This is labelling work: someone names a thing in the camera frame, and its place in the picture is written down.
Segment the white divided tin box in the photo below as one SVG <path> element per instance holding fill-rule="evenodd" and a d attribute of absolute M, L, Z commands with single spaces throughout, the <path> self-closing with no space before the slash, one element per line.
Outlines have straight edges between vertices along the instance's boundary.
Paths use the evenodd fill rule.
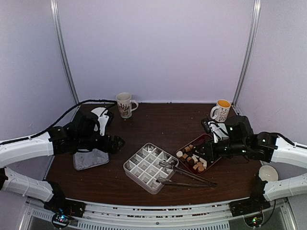
<path fill-rule="evenodd" d="M 123 164 L 123 169 L 130 179 L 155 195 L 164 186 L 158 179 L 170 179 L 175 173 L 174 170 L 161 166 L 162 161 L 175 166 L 179 164 L 178 159 L 171 154 L 153 143 L 146 143 Z"/>

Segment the bunny print tin lid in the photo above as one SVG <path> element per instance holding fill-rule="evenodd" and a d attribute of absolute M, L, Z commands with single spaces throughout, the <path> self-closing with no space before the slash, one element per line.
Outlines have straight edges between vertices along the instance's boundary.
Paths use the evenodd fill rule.
<path fill-rule="evenodd" d="M 109 154 L 98 149 L 91 152 L 77 152 L 73 155 L 73 166 L 77 171 L 86 170 L 109 162 Z"/>

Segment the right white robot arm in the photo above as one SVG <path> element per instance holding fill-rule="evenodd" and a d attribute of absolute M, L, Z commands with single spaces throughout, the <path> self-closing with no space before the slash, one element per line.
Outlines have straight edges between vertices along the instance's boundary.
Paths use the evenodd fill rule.
<path fill-rule="evenodd" d="M 292 142 L 277 132 L 255 134 L 246 116 L 235 115 L 219 124 L 203 119 L 201 125 L 206 132 L 212 133 L 215 139 L 196 146 L 192 152 L 206 161 L 243 156 L 248 160 L 267 163 L 286 163 L 301 168 L 307 166 L 305 145 Z M 306 192 L 306 174 L 274 182 L 258 179 L 255 190 L 246 200 L 246 208 L 254 212 L 264 202 Z"/>

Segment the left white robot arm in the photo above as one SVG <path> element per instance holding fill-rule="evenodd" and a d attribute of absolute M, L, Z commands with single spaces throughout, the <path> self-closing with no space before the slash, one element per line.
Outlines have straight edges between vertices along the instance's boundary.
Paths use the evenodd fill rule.
<path fill-rule="evenodd" d="M 105 111 L 102 115 L 93 112 L 77 112 L 65 126 L 51 126 L 32 136 L 7 140 L 0 144 L 0 189 L 30 196 L 50 203 L 59 213 L 69 209 L 69 202 L 62 189 L 48 181 L 16 173 L 10 164 L 43 156 L 56 156 L 64 153 L 92 152 L 117 153 L 125 141 L 118 136 L 105 133 L 113 114 Z"/>

